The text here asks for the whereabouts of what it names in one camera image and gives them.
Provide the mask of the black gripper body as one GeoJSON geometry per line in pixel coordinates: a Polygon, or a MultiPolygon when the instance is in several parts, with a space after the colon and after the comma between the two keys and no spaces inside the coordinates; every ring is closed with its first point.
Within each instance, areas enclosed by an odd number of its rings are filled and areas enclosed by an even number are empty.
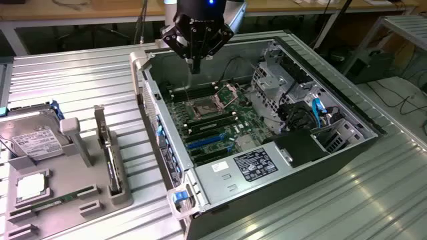
{"type": "Polygon", "coordinates": [[[175,27],[190,42],[191,47],[198,50],[206,35],[206,29],[214,32],[226,24],[225,0],[179,0],[175,14],[175,27]]]}

